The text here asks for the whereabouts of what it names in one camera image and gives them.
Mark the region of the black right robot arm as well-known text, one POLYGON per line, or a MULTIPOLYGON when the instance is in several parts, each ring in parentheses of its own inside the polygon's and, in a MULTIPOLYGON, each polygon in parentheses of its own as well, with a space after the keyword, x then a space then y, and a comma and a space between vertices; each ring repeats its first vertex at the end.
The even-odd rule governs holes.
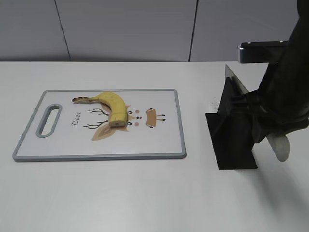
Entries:
POLYGON ((253 140, 309 125, 309 2, 297 1, 299 20, 276 63, 270 63, 253 99, 253 140))

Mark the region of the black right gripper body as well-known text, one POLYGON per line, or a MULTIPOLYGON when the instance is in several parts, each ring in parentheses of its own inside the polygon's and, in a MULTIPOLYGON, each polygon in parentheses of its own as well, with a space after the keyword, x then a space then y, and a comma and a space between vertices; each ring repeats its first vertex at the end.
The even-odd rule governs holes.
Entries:
POLYGON ((309 126, 309 114, 286 117, 266 107, 259 91, 246 93, 249 114, 253 117, 252 137, 255 143, 260 143, 271 133, 287 135, 291 132, 306 129, 309 126))

